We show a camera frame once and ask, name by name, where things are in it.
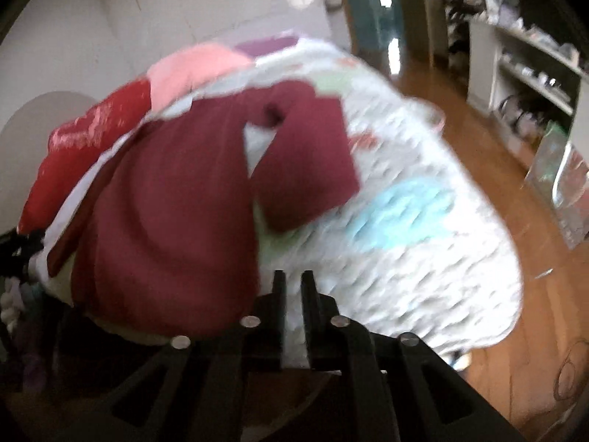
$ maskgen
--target purple cloth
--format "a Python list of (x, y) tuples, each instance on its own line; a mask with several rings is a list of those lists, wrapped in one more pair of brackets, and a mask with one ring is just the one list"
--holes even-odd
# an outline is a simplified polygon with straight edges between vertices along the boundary
[(240, 43), (235, 46), (236, 50), (245, 53), (252, 58), (258, 56), (269, 55), (277, 51), (283, 50), (284, 48), (290, 48), (299, 42), (297, 35), (288, 36), (271, 36), (270, 38), (263, 38), (259, 40), (250, 40), (247, 42)]

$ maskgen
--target clear plastic bag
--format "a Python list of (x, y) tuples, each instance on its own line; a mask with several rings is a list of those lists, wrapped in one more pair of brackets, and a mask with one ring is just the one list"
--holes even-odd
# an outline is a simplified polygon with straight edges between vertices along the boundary
[(567, 134), (551, 124), (526, 176), (553, 210), (570, 249), (589, 233), (589, 166)]

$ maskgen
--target shelving unit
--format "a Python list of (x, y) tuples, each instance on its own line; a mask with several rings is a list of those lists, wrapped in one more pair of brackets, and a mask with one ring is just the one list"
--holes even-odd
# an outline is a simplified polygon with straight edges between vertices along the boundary
[(517, 69), (515, 69), (515, 66), (513, 66), (513, 64), (508, 63), (505, 60), (500, 60), (499, 65), (500, 67), (502, 67), (502, 69), (507, 71), (514, 78), (517, 78), (522, 83), (528, 85), (528, 87), (532, 88), (532, 90), (534, 90), (536, 93), (543, 96), (544, 98), (549, 100), (550, 103), (560, 108), (563, 111), (563, 113), (565, 113), (567, 116), (572, 116), (572, 114), (575, 111), (573, 107), (564, 102), (561, 98), (556, 96), (549, 89), (544, 87), (544, 85), (541, 85), (536, 78), (523, 75), (522, 73), (517, 71)]
[[(470, 75), (467, 101), (484, 115), (493, 116), (493, 127), (506, 148), (519, 162), (529, 167), (531, 147), (514, 134), (509, 126), (500, 124), (502, 122), (500, 118), (497, 119), (496, 112), (508, 96), (520, 94), (528, 88), (557, 108), (558, 116), (554, 119), (569, 131), (571, 142), (589, 161), (589, 75), (560, 53), (522, 31), (488, 25), (476, 19), (471, 20), (469, 26)], [(503, 58), (506, 53), (511, 55), (510, 60)], [(556, 79), (570, 101), (541, 84), (535, 76), (522, 74), (516, 68), (516, 63)]]
[(523, 43), (526, 43), (529, 46), (533, 46), (534, 48), (540, 50), (541, 52), (546, 53), (547, 55), (554, 58), (559, 63), (566, 66), (569, 70), (576, 73), (581, 78), (589, 79), (589, 75), (587, 75), (587, 73), (585, 73), (578, 66), (574, 66), (570, 60), (567, 60), (558, 51), (555, 51), (552, 48), (548, 48), (546, 45), (542, 45), (541, 43), (538, 43), (536, 40), (534, 40), (533, 38), (530, 38), (528, 35), (526, 35), (526, 33), (519, 31), (519, 30), (515, 30), (515, 29), (502, 28), (501, 26), (497, 26), (496, 28), (500, 32), (503, 32), (504, 34), (510, 35), (514, 38), (517, 38), (518, 40), (522, 41)]

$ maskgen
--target maroon shirt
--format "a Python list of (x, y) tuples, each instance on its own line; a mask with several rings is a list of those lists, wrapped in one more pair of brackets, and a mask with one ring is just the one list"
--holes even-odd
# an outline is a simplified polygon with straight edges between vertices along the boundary
[[(251, 178), (248, 121), (278, 128)], [(254, 200), (270, 228), (287, 231), (359, 190), (339, 100), (296, 81), (196, 100), (176, 119), (143, 126), (117, 156), (82, 203), (83, 224), (72, 221), (62, 253), (50, 255), (50, 272), (77, 246), (74, 301), (161, 335), (214, 336), (251, 310)]]

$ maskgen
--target light blue pattern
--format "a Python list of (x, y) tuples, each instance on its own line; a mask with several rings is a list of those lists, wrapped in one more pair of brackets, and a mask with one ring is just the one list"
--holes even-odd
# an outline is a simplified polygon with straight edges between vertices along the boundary
[(454, 192), (435, 178), (411, 178), (380, 193), (350, 221), (346, 232), (362, 250), (445, 237), (449, 231), (444, 218), (454, 198)]

